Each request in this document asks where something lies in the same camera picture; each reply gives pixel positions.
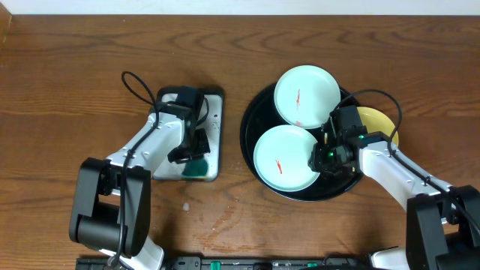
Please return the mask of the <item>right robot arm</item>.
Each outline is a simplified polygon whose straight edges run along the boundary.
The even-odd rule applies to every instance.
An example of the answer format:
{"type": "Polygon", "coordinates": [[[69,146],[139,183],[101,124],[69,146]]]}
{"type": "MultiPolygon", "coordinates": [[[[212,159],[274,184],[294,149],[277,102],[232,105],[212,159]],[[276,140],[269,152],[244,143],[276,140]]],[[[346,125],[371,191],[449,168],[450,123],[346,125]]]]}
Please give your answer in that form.
{"type": "Polygon", "coordinates": [[[406,245],[374,252],[372,269],[478,269],[479,191],[455,187],[422,169],[380,132],[339,145],[314,144],[309,167],[350,169],[379,183],[406,211],[406,245]]]}

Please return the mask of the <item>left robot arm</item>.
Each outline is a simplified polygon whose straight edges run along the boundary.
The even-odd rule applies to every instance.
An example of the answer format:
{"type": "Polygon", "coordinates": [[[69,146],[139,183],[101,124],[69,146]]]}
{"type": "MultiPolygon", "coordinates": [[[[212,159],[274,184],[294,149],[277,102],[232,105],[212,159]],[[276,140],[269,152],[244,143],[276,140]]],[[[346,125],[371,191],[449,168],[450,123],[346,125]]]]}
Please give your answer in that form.
{"type": "Polygon", "coordinates": [[[163,250],[148,237],[152,176],[164,161],[192,161],[208,151],[202,104],[157,103],[120,150],[79,168],[70,217],[72,242],[106,255],[105,269],[159,269],[163,250]]]}

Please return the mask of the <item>yellow plate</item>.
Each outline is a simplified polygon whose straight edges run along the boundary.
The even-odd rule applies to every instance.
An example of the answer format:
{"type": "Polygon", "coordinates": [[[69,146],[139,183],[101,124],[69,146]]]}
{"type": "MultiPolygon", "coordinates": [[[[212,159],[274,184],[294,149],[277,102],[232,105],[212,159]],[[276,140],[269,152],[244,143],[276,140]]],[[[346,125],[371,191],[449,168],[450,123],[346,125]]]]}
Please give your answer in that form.
{"type": "Polygon", "coordinates": [[[358,106],[357,110],[361,122],[367,128],[368,133],[382,132],[387,137],[390,137],[395,124],[387,115],[377,109],[366,106],[358,106]]]}

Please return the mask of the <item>green sponge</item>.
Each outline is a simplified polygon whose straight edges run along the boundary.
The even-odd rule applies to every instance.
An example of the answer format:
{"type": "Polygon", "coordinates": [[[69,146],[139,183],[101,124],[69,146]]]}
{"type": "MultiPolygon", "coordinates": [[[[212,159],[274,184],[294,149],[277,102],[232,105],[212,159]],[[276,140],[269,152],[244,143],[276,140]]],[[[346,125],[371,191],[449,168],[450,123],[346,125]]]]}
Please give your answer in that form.
{"type": "Polygon", "coordinates": [[[186,179],[204,179],[208,171],[209,164],[205,158],[202,158],[187,162],[181,176],[186,179]]]}

